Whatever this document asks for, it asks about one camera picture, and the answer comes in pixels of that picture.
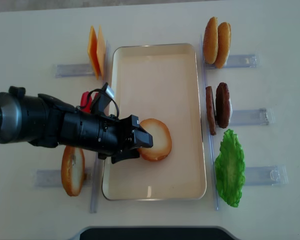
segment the white tray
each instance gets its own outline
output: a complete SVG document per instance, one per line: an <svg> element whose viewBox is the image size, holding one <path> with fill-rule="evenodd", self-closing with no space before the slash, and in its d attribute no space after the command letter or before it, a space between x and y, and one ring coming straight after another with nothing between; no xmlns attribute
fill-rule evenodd
<svg viewBox="0 0 300 240"><path fill-rule="evenodd" d="M142 158L104 163L108 200L200 199L206 192L196 52L190 44L120 47L111 87L120 118L164 122L172 151L159 162ZM111 105L109 112L116 114Z"/></svg>

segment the lettuce leaf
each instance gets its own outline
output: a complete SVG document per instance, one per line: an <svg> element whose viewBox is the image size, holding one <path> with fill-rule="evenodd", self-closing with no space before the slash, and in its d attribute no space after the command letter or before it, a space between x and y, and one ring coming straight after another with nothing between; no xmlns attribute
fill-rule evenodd
<svg viewBox="0 0 300 240"><path fill-rule="evenodd" d="M230 206L237 208L245 184L245 155L233 130L224 132L220 154L214 162L216 189Z"/></svg>

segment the table surface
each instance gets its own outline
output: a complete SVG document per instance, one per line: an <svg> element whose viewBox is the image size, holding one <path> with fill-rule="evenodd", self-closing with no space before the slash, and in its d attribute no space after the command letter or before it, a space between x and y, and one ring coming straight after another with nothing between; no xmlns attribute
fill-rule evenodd
<svg viewBox="0 0 300 240"><path fill-rule="evenodd" d="M78 197L62 188L33 187L36 170L60 169L64 147L0 145L0 239L70 239L101 226L216 226L238 239L300 239L300 3L210 1L0 13L0 91L23 86L28 95L45 93L77 105L83 92L101 82L56 79L52 65L89 61L91 25L102 26L111 56L121 46L190 43L200 77L200 35L212 16L231 23L231 54L257 53L260 67L209 73L209 84L229 83L234 109L272 107L276 118L267 127L233 128L246 166L284 164L289 184L246 186L239 208L221 201L215 211L206 158L207 190L200 200L108 201L100 194L97 214L90 214L90 187ZM220 130L215 142L221 137ZM95 154L85 155L91 166Z"/></svg>

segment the tray rim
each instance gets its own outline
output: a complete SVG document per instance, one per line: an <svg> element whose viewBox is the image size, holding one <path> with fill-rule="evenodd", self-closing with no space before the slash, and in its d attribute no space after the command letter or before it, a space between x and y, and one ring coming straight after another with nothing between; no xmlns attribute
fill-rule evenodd
<svg viewBox="0 0 300 240"><path fill-rule="evenodd" d="M203 170L204 170L204 181L205 181L205 188L202 191L202 194L198 197L184 197L184 198L175 198L175 197L167 197L167 198L123 198L123 199L111 199L107 197L104 193L104 177L105 177L105 165L108 157L103 161L102 165L102 181L101 181L101 192L105 199L108 201L192 201L192 200L200 200L207 192L207 171L206 171L206 161L205 161L205 150L204 150L204 137L203 137L203 126L202 126L202 106L200 101L200 89L199 89L199 76L198 76L198 62L197 62L197 53L195 47L187 42L183 43L167 43L167 44L154 44L154 45L133 45L133 46L120 46L118 47L112 55L112 68L111 68L111 77L109 78L111 80L110 87L112 86L112 76L113 76L113 66L114 66L114 59L115 54L118 50L123 48L142 48L142 47L164 47L164 46L176 46L176 45L186 45L192 48L194 52L194 61L195 61L195 72L196 72L196 85L197 85L197 95L198 95L198 103L199 103L199 117L200 117L200 135L201 135L201 143L202 143L202 156L203 156Z"/></svg>

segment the robotic arm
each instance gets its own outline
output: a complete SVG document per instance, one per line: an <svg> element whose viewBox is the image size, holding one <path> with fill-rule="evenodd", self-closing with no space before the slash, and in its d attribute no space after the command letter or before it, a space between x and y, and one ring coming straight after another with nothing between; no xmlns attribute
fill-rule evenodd
<svg viewBox="0 0 300 240"><path fill-rule="evenodd" d="M91 104L91 113L46 94L26 96L24 87L0 92L0 144L68 145L98 152L100 159L111 157L113 164L138 158L137 148L153 146L152 136L139 125L137 116L118 119L104 114L114 98L107 83L95 92L100 94Z"/></svg>

